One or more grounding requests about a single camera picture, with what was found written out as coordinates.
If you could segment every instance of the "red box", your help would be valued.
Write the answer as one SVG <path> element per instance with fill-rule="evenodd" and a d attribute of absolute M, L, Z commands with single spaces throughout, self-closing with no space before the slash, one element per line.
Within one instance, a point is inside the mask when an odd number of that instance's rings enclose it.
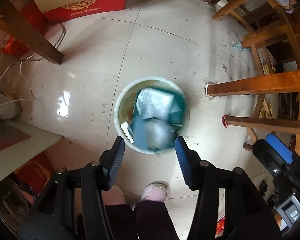
<path fill-rule="evenodd" d="M 44 13 L 51 24 L 90 14 L 124 10 L 126 0 L 86 0 L 68 4 Z"/>

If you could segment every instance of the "metal bolt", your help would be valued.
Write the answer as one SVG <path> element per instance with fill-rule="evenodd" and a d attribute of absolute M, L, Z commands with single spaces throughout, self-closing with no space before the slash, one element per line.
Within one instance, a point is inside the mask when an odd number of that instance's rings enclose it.
<path fill-rule="evenodd" d="M 101 162 L 100 162 L 99 160 L 93 160 L 93 161 L 91 162 L 91 165 L 92 165 L 93 167 L 99 166 L 100 164 L 101 164 Z"/>
<path fill-rule="evenodd" d="M 65 171 L 66 171 L 66 168 L 65 168 L 65 167 L 60 167 L 60 168 L 57 169 L 57 173 L 58 173 L 58 174 L 62 174 L 62 173 L 64 173 Z"/>
<path fill-rule="evenodd" d="M 238 174 L 242 174 L 243 173 L 243 169 L 236 167 L 234 168 L 234 172 L 238 173 Z"/>
<path fill-rule="evenodd" d="M 207 161 L 200 161 L 199 164 L 203 167 L 207 167 L 209 165 L 209 162 Z"/>

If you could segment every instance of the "dark pants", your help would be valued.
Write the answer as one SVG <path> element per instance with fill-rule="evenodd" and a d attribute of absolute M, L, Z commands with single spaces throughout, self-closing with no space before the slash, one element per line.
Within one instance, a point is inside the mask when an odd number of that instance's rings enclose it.
<path fill-rule="evenodd" d="M 141 201 L 130 206 L 106 206 L 114 240 L 179 240 L 164 203 Z"/>

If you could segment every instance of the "pink shoe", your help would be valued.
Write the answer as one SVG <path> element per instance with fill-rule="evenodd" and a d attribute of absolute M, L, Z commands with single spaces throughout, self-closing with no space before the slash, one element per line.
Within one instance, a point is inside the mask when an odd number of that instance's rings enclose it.
<path fill-rule="evenodd" d="M 105 206 L 115 206 L 126 204 L 126 199 L 121 188 L 113 185 L 109 191 L 101 191 L 102 201 Z"/>
<path fill-rule="evenodd" d="M 167 189 L 165 185 L 162 185 L 160 183 L 152 183 L 143 190 L 140 201 L 152 200 L 157 202 L 164 202 L 166 198 Z"/>

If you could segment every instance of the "white plastic bin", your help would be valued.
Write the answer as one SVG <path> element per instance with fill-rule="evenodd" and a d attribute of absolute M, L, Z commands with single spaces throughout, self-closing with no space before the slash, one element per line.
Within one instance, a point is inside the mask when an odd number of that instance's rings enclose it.
<path fill-rule="evenodd" d="M 186 129 L 188 128 L 189 119 L 190 119 L 190 111 L 188 108 L 186 96 L 184 95 L 181 88 L 178 87 L 175 83 L 171 82 L 170 80 L 167 80 L 162 77 L 144 77 L 144 78 L 136 79 L 133 82 L 131 82 L 129 85 L 127 85 L 121 91 L 121 93 L 120 93 L 119 97 L 117 98 L 117 101 L 114 105 L 114 124 L 115 124 L 115 128 L 116 128 L 119 136 L 124 138 L 125 144 L 128 145 L 131 149 L 136 150 L 141 153 L 154 154 L 154 153 L 159 153 L 159 152 L 158 151 L 152 152 L 152 151 L 148 151 L 148 150 L 144 150 L 144 149 L 140 149 L 140 148 L 136 147 L 133 143 L 131 143 L 128 140 L 125 133 L 122 131 L 122 129 L 120 127 L 120 125 L 122 123 L 124 123 L 127 119 L 131 120 L 131 117 L 133 114 L 134 102 L 135 102 L 137 93 L 140 90 L 142 90 L 143 88 L 147 88 L 147 87 L 175 91 L 184 97 L 184 100 L 186 102 L 186 109 L 185 109 L 184 122 L 183 122 L 182 128 L 179 133 L 180 136 L 184 135 L 184 133 L 186 132 Z"/>

